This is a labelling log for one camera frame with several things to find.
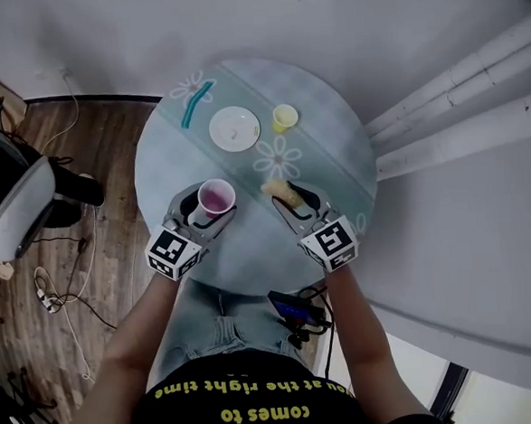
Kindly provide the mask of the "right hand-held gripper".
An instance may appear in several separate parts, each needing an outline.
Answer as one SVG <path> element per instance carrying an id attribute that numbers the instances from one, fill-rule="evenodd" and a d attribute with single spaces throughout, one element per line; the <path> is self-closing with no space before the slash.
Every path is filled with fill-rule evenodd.
<path id="1" fill-rule="evenodd" d="M 358 243 L 347 217 L 334 208 L 323 189 L 301 181 L 290 181 L 302 199 L 298 208 L 272 197 L 274 208 L 299 237 L 299 246 L 326 272 L 340 269 L 358 256 Z"/>

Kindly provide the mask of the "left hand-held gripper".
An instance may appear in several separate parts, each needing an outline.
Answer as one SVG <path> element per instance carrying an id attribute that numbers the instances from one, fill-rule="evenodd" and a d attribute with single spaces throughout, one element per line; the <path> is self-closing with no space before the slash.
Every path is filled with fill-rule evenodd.
<path id="1" fill-rule="evenodd" d="M 174 281 L 201 261 L 202 243 L 215 240 L 237 213 L 236 205 L 223 213 L 198 206 L 200 187 L 200 182 L 191 184 L 175 195 L 166 211 L 167 220 L 155 227 L 144 251 L 148 266 Z"/>

